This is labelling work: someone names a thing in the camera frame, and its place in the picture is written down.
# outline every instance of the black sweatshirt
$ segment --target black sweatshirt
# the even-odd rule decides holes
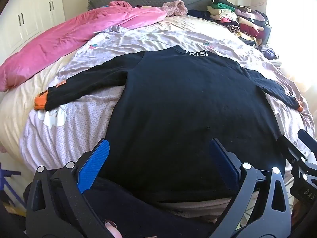
[[[209,51],[180,46],[113,58],[49,88],[46,110],[92,91],[126,85],[107,129],[110,154],[99,176],[145,201],[186,202],[231,196],[208,143],[218,138],[241,162],[285,170],[280,130],[265,97],[299,104],[275,81]]]

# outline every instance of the silver bolt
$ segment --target silver bolt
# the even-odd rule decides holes
[[[279,170],[277,167],[273,167],[272,170],[273,170],[273,172],[276,173],[276,174],[279,174],[279,173],[280,173],[280,170]]]
[[[74,163],[74,162],[68,162],[68,163],[66,164],[66,167],[67,167],[68,169],[72,169],[74,166],[75,166],[75,163]]]
[[[245,169],[251,169],[251,165],[249,163],[244,163],[242,166]]]
[[[38,168],[37,168],[37,171],[39,172],[39,173],[41,173],[41,172],[43,172],[44,171],[44,166],[39,166]]]

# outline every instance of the white curtain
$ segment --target white curtain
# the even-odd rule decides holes
[[[317,0],[267,0],[275,48],[282,72],[300,89],[317,123]]]

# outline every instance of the shirt sleeve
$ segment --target shirt sleeve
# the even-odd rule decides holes
[[[286,95],[284,88],[280,84],[278,84],[276,81],[265,78],[258,71],[250,70],[250,69],[244,69],[244,70],[245,70],[245,75],[256,86],[258,86],[263,92],[279,99],[285,105],[300,111],[301,105],[296,99],[296,97]]]
[[[143,55],[144,52],[141,51],[117,56],[70,77],[64,84],[48,88],[48,91],[43,94],[46,97],[45,110],[53,110],[100,88],[125,85],[129,70],[142,60]]]

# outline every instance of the white wardrobe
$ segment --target white wardrobe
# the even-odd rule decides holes
[[[28,41],[64,21],[62,0],[10,0],[0,15],[0,65]]]

